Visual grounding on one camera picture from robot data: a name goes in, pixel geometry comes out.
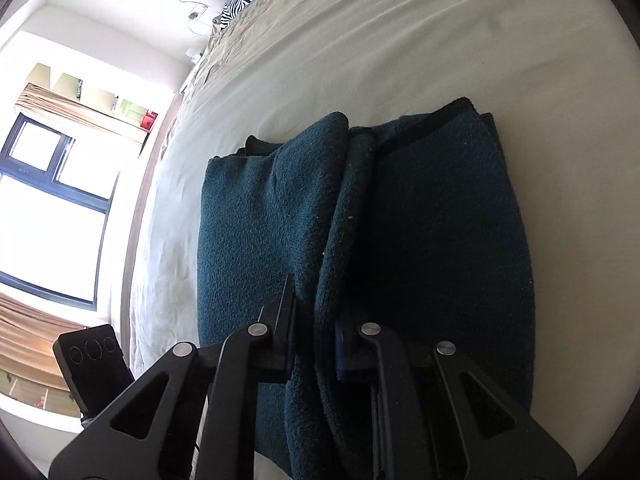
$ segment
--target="black window frame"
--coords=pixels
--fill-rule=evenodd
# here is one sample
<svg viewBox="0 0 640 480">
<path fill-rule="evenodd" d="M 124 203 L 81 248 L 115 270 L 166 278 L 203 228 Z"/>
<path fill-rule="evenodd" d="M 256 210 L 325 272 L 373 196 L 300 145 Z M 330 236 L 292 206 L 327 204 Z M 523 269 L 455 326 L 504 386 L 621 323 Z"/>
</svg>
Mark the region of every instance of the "black window frame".
<svg viewBox="0 0 640 480">
<path fill-rule="evenodd" d="M 24 125 L 27 123 L 34 124 L 39 128 L 49 130 L 50 132 L 53 132 L 60 136 L 58 144 L 53 151 L 53 155 L 51 156 L 51 160 L 49 161 L 49 166 L 45 171 L 30 166 L 29 164 L 17 160 L 10 155 L 16 140 L 20 136 Z M 42 124 L 20 113 L 18 114 L 18 117 L 15 120 L 11 131 L 9 132 L 9 136 L 4 142 L 2 149 L 0 150 L 0 175 L 4 174 L 8 177 L 13 178 L 14 180 L 26 184 L 27 186 L 34 187 L 35 189 L 38 189 L 50 195 L 68 200 L 69 202 L 73 202 L 94 211 L 104 213 L 104 224 L 102 226 L 102 235 L 100 237 L 100 249 L 98 250 L 98 259 L 96 261 L 95 268 L 93 300 L 84 300 L 82 298 L 76 298 L 75 296 L 63 294 L 62 292 L 56 292 L 55 290 L 50 290 L 48 288 L 38 286 L 34 283 L 26 282 L 25 280 L 16 278 L 15 276 L 2 272 L 2 270 L 0 270 L 0 283 L 12 286 L 13 288 L 17 288 L 18 290 L 21 290 L 23 292 L 28 292 L 30 294 L 33 294 L 34 296 L 44 298 L 45 300 L 51 300 L 56 303 L 62 303 L 68 306 L 95 311 L 98 287 L 98 270 L 100 269 L 100 256 L 102 254 L 102 242 L 104 240 L 104 231 L 109 217 L 109 209 L 111 207 L 111 199 L 113 198 L 113 190 L 111 192 L 111 197 L 104 198 L 94 195 L 93 193 L 68 186 L 67 184 L 62 184 L 61 182 L 57 181 L 60 173 L 65 167 L 66 159 L 70 153 L 71 148 L 74 145 L 74 142 L 75 139 L 73 137 L 69 137 L 68 135 L 50 128 L 46 124 Z M 64 229 L 60 227 L 60 235 L 62 236 L 63 234 Z"/>
</svg>

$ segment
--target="silver screw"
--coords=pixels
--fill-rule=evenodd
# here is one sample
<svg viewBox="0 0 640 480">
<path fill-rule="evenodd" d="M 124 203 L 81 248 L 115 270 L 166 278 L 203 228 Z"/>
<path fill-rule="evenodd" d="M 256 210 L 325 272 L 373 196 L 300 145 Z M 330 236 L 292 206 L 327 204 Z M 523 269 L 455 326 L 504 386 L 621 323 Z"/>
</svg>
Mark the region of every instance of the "silver screw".
<svg viewBox="0 0 640 480">
<path fill-rule="evenodd" d="M 176 357 L 187 357 L 187 355 L 189 355 L 192 350 L 193 348 L 189 343 L 178 343 L 176 346 L 174 346 L 174 355 Z"/>
<path fill-rule="evenodd" d="M 380 325 L 378 323 L 365 323 L 360 327 L 364 335 L 378 335 L 380 333 Z"/>
<path fill-rule="evenodd" d="M 249 334 L 258 337 L 267 333 L 267 326 L 264 323 L 254 323 L 249 327 Z"/>
<path fill-rule="evenodd" d="M 453 355 L 456 353 L 456 346 L 451 341 L 440 341 L 436 345 L 436 350 L 442 355 Z"/>
</svg>

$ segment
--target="curtain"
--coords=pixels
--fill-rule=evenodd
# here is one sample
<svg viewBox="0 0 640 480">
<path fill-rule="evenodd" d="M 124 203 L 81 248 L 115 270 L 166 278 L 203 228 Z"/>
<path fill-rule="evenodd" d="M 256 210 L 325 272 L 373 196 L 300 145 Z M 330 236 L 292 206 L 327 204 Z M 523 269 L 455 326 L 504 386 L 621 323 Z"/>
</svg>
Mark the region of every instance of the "curtain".
<svg viewBox="0 0 640 480">
<path fill-rule="evenodd" d="M 70 137 L 77 137 L 82 134 L 81 130 L 91 128 L 102 133 L 126 137 L 142 145 L 147 133 L 142 128 L 31 83 L 27 83 L 18 97 L 15 108 L 31 119 L 40 121 Z"/>
<path fill-rule="evenodd" d="M 35 383 L 68 391 L 52 345 L 60 334 L 85 328 L 0 292 L 0 368 Z"/>
</svg>

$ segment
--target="folded blanket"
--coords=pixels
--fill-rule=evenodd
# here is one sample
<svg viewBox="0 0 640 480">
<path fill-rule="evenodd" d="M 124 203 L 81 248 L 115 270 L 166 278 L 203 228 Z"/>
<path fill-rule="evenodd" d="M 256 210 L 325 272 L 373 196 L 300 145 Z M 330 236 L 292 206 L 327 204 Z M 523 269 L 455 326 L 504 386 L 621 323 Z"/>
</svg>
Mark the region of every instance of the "folded blanket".
<svg viewBox="0 0 640 480">
<path fill-rule="evenodd" d="M 369 394 L 335 378 L 357 302 L 405 338 L 452 340 L 529 406 L 529 252 L 495 126 L 466 99 L 374 128 L 335 112 L 282 145 L 210 161 L 198 241 L 201 344 L 295 276 L 296 365 L 258 393 L 256 451 L 298 479 L 370 478 Z"/>
</svg>

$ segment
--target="bed sheet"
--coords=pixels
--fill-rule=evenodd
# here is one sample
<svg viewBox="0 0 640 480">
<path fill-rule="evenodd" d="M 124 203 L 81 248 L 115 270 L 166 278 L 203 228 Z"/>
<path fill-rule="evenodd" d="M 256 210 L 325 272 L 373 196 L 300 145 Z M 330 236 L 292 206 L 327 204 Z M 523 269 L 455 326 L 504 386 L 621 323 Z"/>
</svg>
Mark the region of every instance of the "bed sheet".
<svg viewBox="0 0 640 480">
<path fill-rule="evenodd" d="M 209 45 L 154 174 L 136 376 L 196 332 L 207 161 L 467 96 L 494 114 L 536 288 L 532 415 L 585 468 L 640 386 L 640 51 L 610 0 L 256 0 Z"/>
</svg>

